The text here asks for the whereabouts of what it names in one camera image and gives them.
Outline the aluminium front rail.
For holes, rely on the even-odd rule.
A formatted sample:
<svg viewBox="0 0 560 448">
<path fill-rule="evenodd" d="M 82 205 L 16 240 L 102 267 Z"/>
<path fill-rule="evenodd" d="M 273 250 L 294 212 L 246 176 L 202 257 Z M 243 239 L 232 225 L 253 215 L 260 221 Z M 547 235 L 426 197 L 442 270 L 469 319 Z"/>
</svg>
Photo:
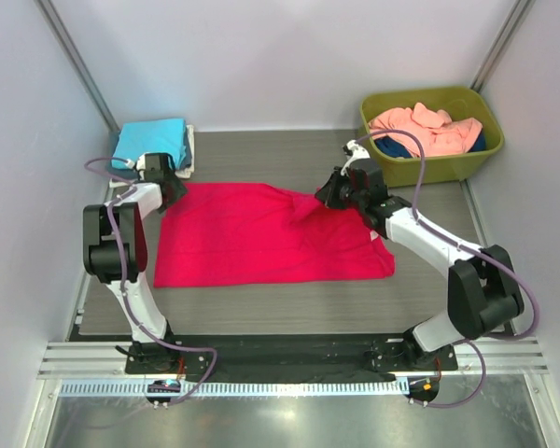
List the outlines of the aluminium front rail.
<svg viewBox="0 0 560 448">
<path fill-rule="evenodd" d="M 457 368 L 442 369 L 444 376 L 478 375 L 484 365 L 488 374 L 547 374 L 549 369 L 539 343 L 534 338 L 517 342 L 480 339 L 474 347 L 461 344 L 455 348 Z M 37 377 L 119 378 L 126 360 L 112 343 L 49 343 Z"/>
</svg>

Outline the peach t shirt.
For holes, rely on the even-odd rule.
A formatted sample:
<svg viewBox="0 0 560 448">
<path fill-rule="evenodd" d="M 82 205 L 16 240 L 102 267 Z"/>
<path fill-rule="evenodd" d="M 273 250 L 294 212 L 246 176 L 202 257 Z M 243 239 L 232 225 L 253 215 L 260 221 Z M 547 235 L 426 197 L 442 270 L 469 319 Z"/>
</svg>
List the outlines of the peach t shirt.
<svg viewBox="0 0 560 448">
<path fill-rule="evenodd" d="M 486 150 L 483 126 L 478 120 L 454 121 L 446 111 L 434 111 L 422 103 L 388 109 L 371 119 L 368 126 L 371 133 L 391 129 L 414 135 L 427 158 Z"/>
</svg>

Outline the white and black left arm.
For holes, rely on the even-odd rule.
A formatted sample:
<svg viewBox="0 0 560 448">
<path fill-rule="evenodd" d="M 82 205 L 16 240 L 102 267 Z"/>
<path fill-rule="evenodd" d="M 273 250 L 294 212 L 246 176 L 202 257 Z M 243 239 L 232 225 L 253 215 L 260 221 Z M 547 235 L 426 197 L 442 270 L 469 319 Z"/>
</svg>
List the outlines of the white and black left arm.
<svg viewBox="0 0 560 448">
<path fill-rule="evenodd" d="M 137 161 L 123 162 L 137 178 L 112 175 L 127 189 L 108 202 L 83 209 L 83 264 L 87 274 L 115 295 L 129 322 L 131 344 L 116 348 L 126 356 L 126 372 L 170 372 L 182 356 L 173 348 L 174 333 L 147 280 L 143 221 L 155 211 L 165 212 L 187 194 L 187 189 L 167 153 L 147 153 Z"/>
</svg>

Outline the left aluminium frame post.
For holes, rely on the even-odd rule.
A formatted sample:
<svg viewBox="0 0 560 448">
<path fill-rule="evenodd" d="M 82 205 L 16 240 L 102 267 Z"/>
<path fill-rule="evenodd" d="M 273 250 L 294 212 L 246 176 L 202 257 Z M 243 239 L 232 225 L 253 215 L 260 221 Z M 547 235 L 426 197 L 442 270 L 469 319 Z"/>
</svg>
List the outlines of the left aluminium frame post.
<svg viewBox="0 0 560 448">
<path fill-rule="evenodd" d="M 35 0 L 35 5 L 44 17 L 48 27 L 54 34 L 66 59 L 71 64 L 85 92 L 103 120 L 110 133 L 118 133 L 119 125 L 111 112 L 104 96 L 86 65 L 77 45 L 69 33 L 54 2 L 51 0 Z"/>
</svg>

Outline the olive green plastic bin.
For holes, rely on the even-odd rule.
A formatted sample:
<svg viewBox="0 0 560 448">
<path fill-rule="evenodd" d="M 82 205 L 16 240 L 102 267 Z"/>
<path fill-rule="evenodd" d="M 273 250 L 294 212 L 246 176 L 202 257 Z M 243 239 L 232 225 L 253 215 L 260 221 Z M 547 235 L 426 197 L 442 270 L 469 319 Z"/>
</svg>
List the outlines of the olive green plastic bin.
<svg viewBox="0 0 560 448">
<path fill-rule="evenodd" d="M 462 181 L 469 178 L 504 144 L 503 132 L 482 96 L 469 88 L 458 86 L 372 94 L 365 98 L 360 106 L 360 116 L 363 121 L 360 131 L 364 135 L 371 133 L 368 122 L 386 110 L 394 107 L 414 107 L 416 103 L 422 103 L 434 111 L 442 109 L 454 121 L 475 118 L 482 124 L 486 140 L 486 150 L 481 152 L 429 158 L 425 156 L 424 182 L 426 184 Z M 414 135 L 405 131 L 384 130 L 389 130 L 390 133 L 367 138 L 361 145 L 378 161 L 384 173 L 385 183 L 390 188 L 415 185 L 421 166 L 420 152 L 416 144 L 419 141 Z M 374 141 L 384 136 L 389 136 L 404 145 L 413 158 L 395 159 L 382 153 L 375 146 Z"/>
</svg>

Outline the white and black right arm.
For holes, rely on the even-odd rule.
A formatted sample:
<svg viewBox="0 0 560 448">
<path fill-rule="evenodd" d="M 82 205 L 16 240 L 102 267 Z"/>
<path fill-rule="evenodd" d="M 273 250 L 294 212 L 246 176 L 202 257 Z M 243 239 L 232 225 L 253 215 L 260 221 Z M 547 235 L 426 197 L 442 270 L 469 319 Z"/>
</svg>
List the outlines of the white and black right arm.
<svg viewBox="0 0 560 448">
<path fill-rule="evenodd" d="M 407 367 L 421 368 L 445 347 L 486 336 L 524 311 L 508 252 L 472 245 L 425 220 L 410 202 L 389 193 L 374 161 L 335 168 L 315 198 L 329 209 L 357 211 L 369 230 L 408 248 L 446 279 L 446 309 L 402 335 Z"/>
</svg>

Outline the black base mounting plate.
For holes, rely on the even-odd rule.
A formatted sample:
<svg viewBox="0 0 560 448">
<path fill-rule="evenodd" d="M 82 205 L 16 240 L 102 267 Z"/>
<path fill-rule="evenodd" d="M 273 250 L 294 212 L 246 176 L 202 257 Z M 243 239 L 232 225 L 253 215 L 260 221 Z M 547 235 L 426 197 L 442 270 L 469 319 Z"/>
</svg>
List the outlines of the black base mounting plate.
<svg viewBox="0 0 560 448">
<path fill-rule="evenodd" d="M 397 333 L 178 336 L 175 351 L 156 343 L 116 347 L 128 374 L 183 374 L 231 384 L 348 384 L 390 381 L 395 372 L 456 371 L 454 348 L 423 354 Z"/>
</svg>

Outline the right aluminium frame post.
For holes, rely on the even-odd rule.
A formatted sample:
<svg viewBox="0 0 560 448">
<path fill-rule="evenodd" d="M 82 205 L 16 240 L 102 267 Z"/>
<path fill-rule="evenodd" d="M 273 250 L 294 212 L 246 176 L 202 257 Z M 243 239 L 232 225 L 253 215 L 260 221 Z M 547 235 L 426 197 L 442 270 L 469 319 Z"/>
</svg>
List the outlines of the right aluminium frame post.
<svg viewBox="0 0 560 448">
<path fill-rule="evenodd" d="M 509 45 L 520 30 L 535 3 L 535 0 L 516 0 L 513 2 L 510 12 L 499 28 L 494 41 L 470 83 L 469 87 L 473 91 L 481 93 L 486 87 L 489 79 L 496 72 Z"/>
</svg>

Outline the dark blue t shirt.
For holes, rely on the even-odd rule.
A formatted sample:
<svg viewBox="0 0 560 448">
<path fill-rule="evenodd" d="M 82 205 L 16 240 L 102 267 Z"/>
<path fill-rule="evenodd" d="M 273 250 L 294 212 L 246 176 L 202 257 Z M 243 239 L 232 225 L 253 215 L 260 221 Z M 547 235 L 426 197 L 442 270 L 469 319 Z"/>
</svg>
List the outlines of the dark blue t shirt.
<svg viewBox="0 0 560 448">
<path fill-rule="evenodd" d="M 413 155 L 401 143 L 393 140 L 389 136 L 384 136 L 374 141 L 375 146 L 386 156 L 395 159 L 411 159 Z M 480 132 L 470 152 L 481 152 L 486 150 L 486 140 L 483 132 Z"/>
</svg>

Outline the red t shirt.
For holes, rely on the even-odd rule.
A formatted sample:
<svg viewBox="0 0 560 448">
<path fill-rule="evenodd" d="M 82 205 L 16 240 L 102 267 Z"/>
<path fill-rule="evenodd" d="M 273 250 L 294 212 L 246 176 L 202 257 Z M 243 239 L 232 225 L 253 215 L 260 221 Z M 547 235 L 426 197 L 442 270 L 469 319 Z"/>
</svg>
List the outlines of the red t shirt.
<svg viewBox="0 0 560 448">
<path fill-rule="evenodd" d="M 382 238 L 352 209 L 262 183 L 189 183 L 165 213 L 154 285 L 227 287 L 384 279 Z"/>
</svg>

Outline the folded turquoise t shirt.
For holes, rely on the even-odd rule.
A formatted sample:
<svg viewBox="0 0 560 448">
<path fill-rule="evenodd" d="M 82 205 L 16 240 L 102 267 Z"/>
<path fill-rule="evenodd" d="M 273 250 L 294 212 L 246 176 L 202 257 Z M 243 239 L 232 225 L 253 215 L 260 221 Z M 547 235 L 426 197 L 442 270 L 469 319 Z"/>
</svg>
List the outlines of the folded turquoise t shirt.
<svg viewBox="0 0 560 448">
<path fill-rule="evenodd" d="M 187 155 L 186 122 L 183 119 L 159 119 L 128 122 L 122 126 L 111 162 L 113 169 L 127 170 L 122 161 L 137 161 L 145 153 L 167 153 L 179 169 Z"/>
</svg>

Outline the aluminium frame post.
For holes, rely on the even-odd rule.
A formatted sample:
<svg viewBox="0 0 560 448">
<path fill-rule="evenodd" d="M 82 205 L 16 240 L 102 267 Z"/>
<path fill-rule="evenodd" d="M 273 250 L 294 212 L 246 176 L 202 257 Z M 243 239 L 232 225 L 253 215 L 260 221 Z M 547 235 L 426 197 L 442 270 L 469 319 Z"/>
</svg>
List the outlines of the aluminium frame post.
<svg viewBox="0 0 560 448">
<path fill-rule="evenodd" d="M 499 28 L 494 41 L 470 83 L 469 87 L 473 91 L 481 93 L 486 87 L 489 79 L 496 72 L 509 45 L 520 30 L 535 3 L 535 0 L 516 0 L 513 2 L 510 12 Z"/>
<path fill-rule="evenodd" d="M 85 92 L 103 120 L 110 133 L 118 133 L 119 125 L 111 112 L 104 96 L 86 65 L 77 45 L 69 33 L 54 2 L 51 0 L 35 0 L 35 5 L 44 17 L 48 27 L 54 34 L 66 59 L 71 64 Z"/>
</svg>

